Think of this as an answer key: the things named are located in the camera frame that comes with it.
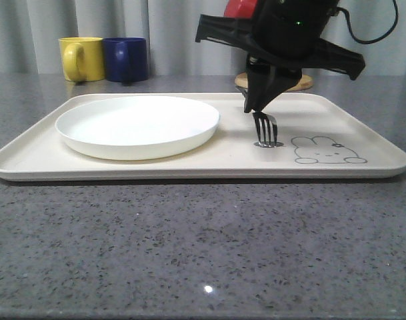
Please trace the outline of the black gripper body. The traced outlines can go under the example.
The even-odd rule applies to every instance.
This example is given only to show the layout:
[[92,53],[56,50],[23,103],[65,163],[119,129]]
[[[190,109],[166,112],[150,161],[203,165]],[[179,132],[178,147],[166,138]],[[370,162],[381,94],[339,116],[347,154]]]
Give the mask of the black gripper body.
[[249,19],[201,15],[195,40],[240,48],[286,69],[326,69],[358,78],[361,54],[321,38],[337,1],[258,1]]

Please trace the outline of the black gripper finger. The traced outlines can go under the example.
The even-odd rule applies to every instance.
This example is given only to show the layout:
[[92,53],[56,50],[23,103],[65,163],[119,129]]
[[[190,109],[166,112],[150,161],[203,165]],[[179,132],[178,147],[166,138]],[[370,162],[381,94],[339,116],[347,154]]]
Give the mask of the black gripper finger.
[[262,111],[268,104],[266,93],[271,75],[271,67],[265,63],[248,62],[246,73],[248,87],[244,112]]
[[296,86],[302,78],[301,69],[274,67],[272,80],[269,84],[269,102],[272,102],[286,90]]

